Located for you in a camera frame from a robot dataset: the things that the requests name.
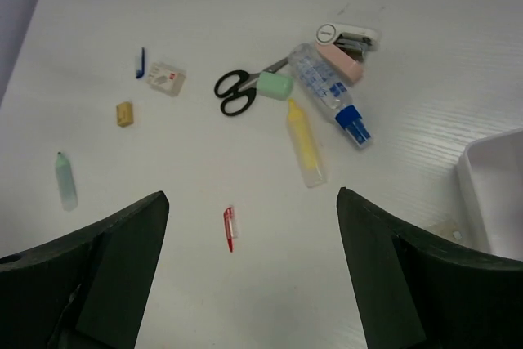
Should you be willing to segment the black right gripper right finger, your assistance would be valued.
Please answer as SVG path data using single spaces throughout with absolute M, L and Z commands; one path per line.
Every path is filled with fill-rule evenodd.
M 369 348 L 520 348 L 522 263 L 414 226 L 347 188 L 346 262 Z

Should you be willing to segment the white staple remover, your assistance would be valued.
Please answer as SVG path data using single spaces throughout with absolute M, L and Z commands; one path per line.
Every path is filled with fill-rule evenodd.
M 329 22 L 316 30 L 315 40 L 320 46 L 333 44 L 352 59 L 364 62 L 371 51 L 378 49 L 381 34 L 370 28 Z

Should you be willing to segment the green highlighter pen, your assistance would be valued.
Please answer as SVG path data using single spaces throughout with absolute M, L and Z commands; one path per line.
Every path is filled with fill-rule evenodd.
M 78 196 L 70 161 L 62 152 L 57 153 L 55 172 L 62 208 L 70 212 L 78 206 Z

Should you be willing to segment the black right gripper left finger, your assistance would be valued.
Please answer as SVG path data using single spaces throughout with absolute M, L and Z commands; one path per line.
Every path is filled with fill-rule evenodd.
M 162 191 L 1 260 L 3 348 L 133 348 L 167 229 Z

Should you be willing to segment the yellow eraser block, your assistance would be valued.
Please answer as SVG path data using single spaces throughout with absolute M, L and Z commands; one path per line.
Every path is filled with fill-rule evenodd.
M 121 128 L 134 124 L 133 104 L 130 101 L 116 105 L 116 123 Z

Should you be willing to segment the black handled scissors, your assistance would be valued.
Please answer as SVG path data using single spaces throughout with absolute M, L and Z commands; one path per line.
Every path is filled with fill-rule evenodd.
M 220 106 L 221 112 L 227 117 L 242 114 L 253 104 L 257 96 L 261 96 L 257 93 L 256 89 L 260 73 L 269 72 L 277 74 L 287 63 L 288 58 L 285 57 L 259 73 L 253 74 L 242 69 L 237 69 L 221 76 L 214 87 L 215 96 L 222 99 Z M 227 106 L 237 100 L 244 100 L 244 105 L 237 110 L 228 110 Z

